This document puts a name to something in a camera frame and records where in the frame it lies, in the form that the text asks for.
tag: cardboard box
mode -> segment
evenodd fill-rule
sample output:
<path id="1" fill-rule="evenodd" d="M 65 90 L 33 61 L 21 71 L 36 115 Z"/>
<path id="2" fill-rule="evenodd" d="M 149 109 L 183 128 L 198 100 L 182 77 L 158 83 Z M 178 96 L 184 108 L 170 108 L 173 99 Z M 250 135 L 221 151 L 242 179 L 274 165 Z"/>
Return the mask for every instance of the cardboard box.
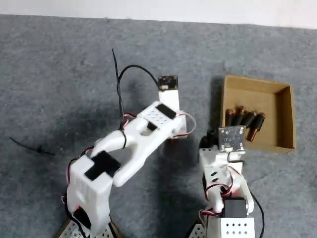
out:
<path id="1" fill-rule="evenodd" d="M 266 114 L 262 128 L 253 142 L 246 141 L 249 129 L 245 131 L 245 147 L 280 153 L 295 149 L 295 112 L 290 85 L 227 76 L 222 91 L 220 126 L 225 126 L 226 109 L 236 109 L 239 106 Z"/>

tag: white robotic arm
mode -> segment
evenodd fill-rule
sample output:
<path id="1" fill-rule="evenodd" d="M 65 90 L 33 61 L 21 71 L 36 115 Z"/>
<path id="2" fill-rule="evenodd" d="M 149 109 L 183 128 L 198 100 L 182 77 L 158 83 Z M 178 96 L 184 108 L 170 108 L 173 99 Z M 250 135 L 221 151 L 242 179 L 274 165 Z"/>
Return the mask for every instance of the white robotic arm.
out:
<path id="1" fill-rule="evenodd" d="M 166 139 L 184 128 L 182 112 L 156 101 L 128 123 L 124 131 L 114 131 L 98 140 L 88 156 L 84 154 L 70 167 L 67 189 L 68 209 L 80 222 L 98 234 L 110 222 L 109 196 L 112 185 L 123 186 Z M 131 159 L 123 166 L 109 152 L 130 148 Z"/>
<path id="2" fill-rule="evenodd" d="M 221 127 L 219 150 L 200 146 L 199 159 L 204 171 L 205 197 L 209 206 L 199 211 L 205 238 L 254 238 L 254 218 L 249 217 L 254 201 L 242 175 L 245 154 L 242 126 Z"/>

